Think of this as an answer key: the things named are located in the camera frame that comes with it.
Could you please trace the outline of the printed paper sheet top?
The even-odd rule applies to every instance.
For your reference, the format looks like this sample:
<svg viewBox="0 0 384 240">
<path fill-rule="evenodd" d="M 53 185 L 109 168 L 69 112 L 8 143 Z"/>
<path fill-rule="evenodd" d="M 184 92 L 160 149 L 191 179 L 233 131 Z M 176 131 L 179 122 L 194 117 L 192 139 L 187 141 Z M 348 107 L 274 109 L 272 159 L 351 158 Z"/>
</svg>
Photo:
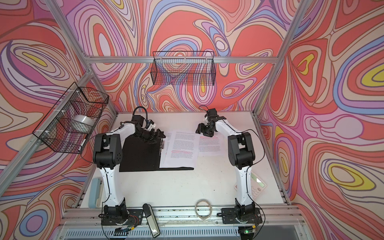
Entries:
<svg viewBox="0 0 384 240">
<path fill-rule="evenodd" d="M 170 148 L 170 143 L 172 140 L 172 137 L 174 135 L 175 131 L 170 131 L 165 133 L 165 138 L 163 139 L 163 148 L 161 151 L 161 158 L 160 158 L 160 168 L 165 169 L 169 168 L 171 164 L 171 151 L 169 150 Z"/>
</svg>

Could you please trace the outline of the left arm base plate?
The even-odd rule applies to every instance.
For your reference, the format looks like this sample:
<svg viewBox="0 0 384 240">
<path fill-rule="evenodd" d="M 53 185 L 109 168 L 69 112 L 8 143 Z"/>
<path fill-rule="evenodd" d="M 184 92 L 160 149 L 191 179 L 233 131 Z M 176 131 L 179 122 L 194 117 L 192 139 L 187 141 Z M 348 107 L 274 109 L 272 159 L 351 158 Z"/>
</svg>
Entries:
<svg viewBox="0 0 384 240">
<path fill-rule="evenodd" d="M 99 214 L 102 226 L 128 226 L 137 227 L 141 225 L 144 211 L 142 209 L 128 209 L 127 214 L 122 216 L 111 214 Z"/>
</svg>

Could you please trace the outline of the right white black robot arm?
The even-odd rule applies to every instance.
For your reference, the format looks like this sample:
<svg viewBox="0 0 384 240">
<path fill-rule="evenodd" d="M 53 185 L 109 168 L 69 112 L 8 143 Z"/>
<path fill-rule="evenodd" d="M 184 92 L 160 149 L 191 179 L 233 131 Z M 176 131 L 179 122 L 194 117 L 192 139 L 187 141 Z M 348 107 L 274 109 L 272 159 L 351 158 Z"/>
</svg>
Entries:
<svg viewBox="0 0 384 240">
<path fill-rule="evenodd" d="M 236 207 L 239 210 L 254 209 L 256 204 L 249 195 L 251 179 L 248 172 L 256 158 L 251 134 L 237 130 L 224 116 L 219 116 L 215 109 L 207 111 L 205 121 L 198 125 L 196 133 L 209 138 L 220 133 L 227 138 L 228 159 L 236 168 Z"/>
</svg>

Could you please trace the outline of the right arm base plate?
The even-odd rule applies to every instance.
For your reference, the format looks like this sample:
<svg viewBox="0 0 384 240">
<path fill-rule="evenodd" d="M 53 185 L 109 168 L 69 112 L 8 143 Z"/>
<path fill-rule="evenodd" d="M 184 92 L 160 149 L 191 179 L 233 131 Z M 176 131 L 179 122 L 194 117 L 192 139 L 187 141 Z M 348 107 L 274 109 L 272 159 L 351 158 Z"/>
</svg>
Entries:
<svg viewBox="0 0 384 240">
<path fill-rule="evenodd" d="M 240 215 L 236 213 L 234 208 L 222 208 L 217 217 L 222 218 L 223 224 L 253 224 L 260 225 L 263 223 L 262 214 L 259 208 L 255 208 L 253 213 Z"/>
</svg>

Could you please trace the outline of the printed paper sheet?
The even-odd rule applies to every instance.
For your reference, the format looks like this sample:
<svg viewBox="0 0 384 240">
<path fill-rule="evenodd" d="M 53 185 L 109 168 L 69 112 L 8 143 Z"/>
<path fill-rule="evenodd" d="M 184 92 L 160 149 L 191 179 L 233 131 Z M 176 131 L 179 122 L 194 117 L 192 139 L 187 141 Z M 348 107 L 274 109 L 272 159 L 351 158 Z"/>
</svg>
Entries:
<svg viewBox="0 0 384 240">
<path fill-rule="evenodd" d="M 165 169 L 169 168 L 171 164 L 171 151 L 169 150 L 170 148 L 170 143 L 172 140 L 172 137 L 174 135 L 175 131 L 170 131 L 165 133 L 165 138 L 163 139 L 163 148 L 161 151 L 161 158 L 160 158 L 160 168 Z"/>
<path fill-rule="evenodd" d="M 199 157 L 224 156 L 226 147 L 224 136 L 215 133 L 213 137 L 200 135 L 199 137 Z"/>
<path fill-rule="evenodd" d="M 172 137 L 170 148 L 171 166 L 169 168 L 192 168 L 197 165 L 199 137 L 186 131 L 177 131 Z"/>
</svg>

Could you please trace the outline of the white black lever arch folder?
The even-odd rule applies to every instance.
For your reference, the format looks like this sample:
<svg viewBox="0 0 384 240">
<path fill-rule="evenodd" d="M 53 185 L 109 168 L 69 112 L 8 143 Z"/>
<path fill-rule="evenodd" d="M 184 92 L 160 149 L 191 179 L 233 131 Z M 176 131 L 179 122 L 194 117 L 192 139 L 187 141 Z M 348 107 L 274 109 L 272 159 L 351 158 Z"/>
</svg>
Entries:
<svg viewBox="0 0 384 240">
<path fill-rule="evenodd" d="M 148 143 L 144 140 L 129 136 L 123 146 L 123 159 L 120 163 L 121 173 L 154 172 L 154 171 L 189 171 L 192 168 L 160 168 L 163 139 L 157 143 Z"/>
</svg>

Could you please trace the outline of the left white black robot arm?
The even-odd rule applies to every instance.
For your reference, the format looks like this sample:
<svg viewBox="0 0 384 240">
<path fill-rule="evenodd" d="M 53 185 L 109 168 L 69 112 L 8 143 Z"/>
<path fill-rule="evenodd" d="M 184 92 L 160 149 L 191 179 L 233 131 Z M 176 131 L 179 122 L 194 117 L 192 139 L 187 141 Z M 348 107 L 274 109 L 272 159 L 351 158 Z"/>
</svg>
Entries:
<svg viewBox="0 0 384 240">
<path fill-rule="evenodd" d="M 93 163 L 100 169 L 103 177 L 106 193 L 106 200 L 103 201 L 105 206 L 120 206 L 125 201 L 118 183 L 118 176 L 120 163 L 123 160 L 123 144 L 130 136 L 150 141 L 150 143 L 166 137 L 163 131 L 155 129 L 154 124 L 145 128 L 137 121 L 121 122 L 115 130 L 96 135 Z"/>
</svg>

